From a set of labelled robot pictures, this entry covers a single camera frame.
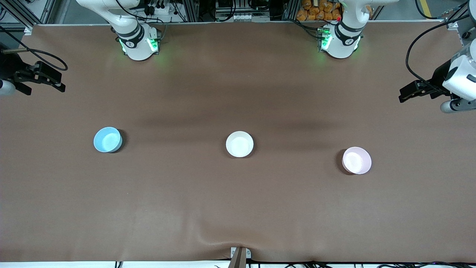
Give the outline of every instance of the black cable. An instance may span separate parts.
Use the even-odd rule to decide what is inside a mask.
[[[213,11],[213,7],[210,6],[208,7],[208,14],[210,15],[210,17],[216,21],[216,22],[224,22],[224,21],[228,21],[229,19],[231,19],[233,17],[233,15],[235,15],[235,11],[237,10],[237,5],[235,3],[235,0],[230,0],[231,1],[231,5],[230,5],[230,14],[224,19],[224,20],[221,20],[221,19],[217,19],[213,14],[212,14],[212,11]]]
[[[182,15],[182,12],[180,12],[179,6],[177,5],[177,2],[175,2],[175,0],[171,0],[170,2],[171,2],[172,5],[174,6],[175,11],[177,12],[178,16],[182,19],[182,21],[183,21],[183,22],[187,22],[187,20],[185,19],[185,17]]]
[[[270,16],[270,18],[277,18],[277,17],[282,17],[282,16],[283,16],[283,14],[284,14],[284,12],[283,12],[283,13],[281,13],[281,14],[279,14],[279,15]]]
[[[423,264],[420,264],[420,265],[415,265],[413,263],[408,263],[408,264],[394,264],[394,265],[389,265],[389,264],[382,264],[382,265],[379,265],[377,268],[384,268],[384,267],[388,267],[388,268],[422,268],[422,267],[425,267],[425,266],[428,266],[428,265],[445,265],[445,266],[451,266],[451,267],[455,267],[455,268],[467,268],[465,266],[462,266],[462,265],[459,265],[457,263],[447,263],[447,262],[442,262],[442,261],[434,261],[434,262],[429,262],[429,263],[423,263]]]
[[[138,16],[138,15],[135,15],[135,14],[132,14],[130,13],[129,11],[127,11],[120,3],[119,3],[119,0],[116,0],[116,3],[119,5],[119,7],[124,11],[126,12],[127,14],[131,15],[132,17],[136,18],[136,19],[141,19],[141,20],[144,20],[145,22],[147,22],[147,20],[156,20],[157,22],[161,22],[161,23],[164,23],[163,20],[159,19],[159,18],[144,18],[144,17],[141,17],[141,16]]]
[[[252,0],[248,0],[248,5],[249,7],[251,7],[252,9],[256,10],[256,11],[265,11],[265,10],[268,10],[269,9],[269,5],[265,6],[265,7],[255,7],[251,4],[251,1]]]
[[[297,21],[297,20],[293,20],[293,19],[284,19],[284,21],[291,21],[293,22],[294,24],[296,24],[297,26],[301,27],[304,31],[306,31],[306,33],[316,39],[323,39],[322,37],[319,37],[319,36],[316,36],[312,33],[310,33],[308,30],[312,30],[312,31],[317,31],[317,28],[313,28],[313,27],[309,27],[309,26],[306,26],[304,24],[302,24],[301,22]]]
[[[451,15],[451,17],[448,18],[448,20],[452,19],[454,16],[456,16],[456,14],[458,12],[460,12],[462,10],[462,8],[468,4],[468,1],[462,3],[461,5],[458,6],[458,9],[455,11],[455,13],[453,13],[453,15]]]
[[[317,261],[315,261],[314,263],[317,264],[320,268],[332,268],[331,266],[328,265],[328,263],[317,262]]]
[[[416,5],[416,10],[418,10],[418,13],[420,13],[420,15],[422,15],[424,18],[431,19],[431,20],[436,20],[436,19],[438,19],[437,17],[429,17],[429,16],[425,15],[425,14],[421,11],[420,6],[418,5],[418,0],[415,0],[415,5]]]
[[[433,27],[431,27],[430,29],[428,29],[428,30],[424,31],[423,33],[421,33],[420,35],[418,35],[418,36],[415,38],[415,40],[413,40],[413,42],[412,42],[412,43],[410,44],[410,46],[408,47],[407,56],[406,56],[406,58],[405,58],[405,65],[407,66],[408,71],[409,71],[412,75],[414,75],[415,77],[417,77],[419,80],[421,80],[422,82],[424,82],[425,84],[427,84],[427,85],[430,86],[432,89],[434,89],[434,90],[436,90],[436,91],[438,91],[438,92],[440,92],[441,90],[440,90],[440,89],[437,89],[435,86],[433,86],[432,84],[430,84],[430,82],[428,82],[427,80],[423,79],[423,78],[422,78],[421,76],[419,76],[416,72],[414,72],[414,71],[412,70],[412,68],[410,68],[410,65],[408,65],[408,58],[410,57],[410,52],[411,52],[411,50],[412,50],[412,48],[413,48],[413,45],[415,45],[415,43],[416,43],[422,36],[424,36],[425,34],[429,33],[430,31],[433,31],[434,29],[437,29],[437,28],[439,28],[439,27],[441,27],[441,26],[445,26],[445,25],[448,25],[448,24],[450,24],[450,23],[453,23],[453,22],[456,22],[456,21],[460,21],[460,20],[462,20],[462,19],[466,19],[466,18],[468,18],[468,17],[469,17],[469,15],[465,15],[465,16],[463,16],[463,17],[461,17],[461,18],[457,18],[457,19],[454,19],[454,20],[446,21],[446,22],[440,23],[440,24],[438,24],[438,25],[436,25],[436,26],[433,26]]]
[[[3,13],[3,15],[2,15],[2,17],[0,18],[0,21],[5,18],[5,16],[7,15],[7,11],[6,11],[4,8],[1,8],[1,10],[0,10],[0,15],[1,15],[2,13]]]
[[[5,32],[7,35],[9,35],[11,38],[13,38],[15,41],[17,41],[20,45],[22,45],[24,48],[27,49],[27,51],[31,52],[31,54],[37,56],[40,60],[44,61],[46,64],[48,64],[49,66],[57,69],[57,70],[60,70],[60,71],[67,71],[68,70],[68,66],[66,64],[66,62],[64,62],[64,60],[62,60],[60,57],[56,56],[56,55],[53,55],[49,52],[46,52],[46,51],[42,51],[42,50],[37,50],[37,49],[31,49],[29,48],[27,45],[25,45],[21,40],[19,40],[18,38],[16,38],[13,34],[11,34],[9,31],[7,31],[5,28],[3,28],[2,26],[0,26],[0,30],[2,30],[3,32]],[[47,55],[47,56],[50,56],[51,58],[53,59],[56,59],[57,61],[59,61],[61,64],[63,64],[64,68],[61,68],[61,67],[58,67],[52,63],[50,63],[49,61],[45,60],[43,57],[41,57],[39,54],[44,54],[44,55]]]
[[[463,11],[463,13],[461,13],[461,15],[459,15],[459,16],[457,17],[457,19],[461,18],[461,16],[463,16],[467,11],[468,11],[468,9],[466,9],[465,11]]]

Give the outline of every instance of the table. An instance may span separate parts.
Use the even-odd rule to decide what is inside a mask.
[[[199,260],[245,246],[261,261],[475,262],[472,112],[398,102],[410,42],[437,22],[369,23],[346,60],[289,23],[172,25],[133,62],[109,27],[37,26],[66,92],[0,100],[1,261]],[[461,44],[430,32],[420,75]],[[33,63],[31,55],[23,59]],[[97,152],[97,130],[125,134]],[[249,132],[233,159],[225,139]],[[368,174],[340,156],[361,146]]]

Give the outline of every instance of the white bowl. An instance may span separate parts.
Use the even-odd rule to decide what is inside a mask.
[[[226,147],[230,155],[245,157],[253,151],[253,138],[244,131],[236,131],[227,138]]]
[[[360,147],[350,147],[342,157],[344,168],[350,173],[364,174],[372,166],[372,158],[368,152]]]

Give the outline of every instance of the metal bracket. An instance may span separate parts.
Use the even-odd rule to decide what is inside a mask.
[[[236,251],[236,250],[237,250],[236,247],[232,247],[232,248],[231,248],[230,258],[233,258],[233,255],[235,254],[235,251]],[[247,249],[247,248],[245,248],[245,250],[246,250],[246,258],[251,259],[251,250],[249,250],[249,249]]]
[[[251,258],[251,251],[244,247],[231,248],[231,261],[228,268],[246,268],[246,259]]]
[[[457,31],[458,30],[458,22],[453,22],[448,24],[448,31]]]
[[[26,27],[25,30],[23,30],[24,35],[31,35],[31,29]]]

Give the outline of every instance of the green indicator light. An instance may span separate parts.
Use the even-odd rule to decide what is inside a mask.
[[[157,51],[157,41],[147,38],[147,43],[149,43],[150,49],[152,51]]]
[[[124,47],[124,44],[122,43],[121,39],[119,39],[119,43],[122,47],[122,51],[124,51],[124,53],[126,53],[126,48]]]
[[[357,47],[358,47],[358,42],[359,42],[359,41],[360,41],[360,36],[359,36],[359,38],[358,38],[357,41],[356,41],[356,45],[355,45],[355,47],[354,47],[354,50],[357,49]]]
[[[322,41],[322,49],[329,48],[329,44],[332,41],[332,34],[329,34],[323,41]]]

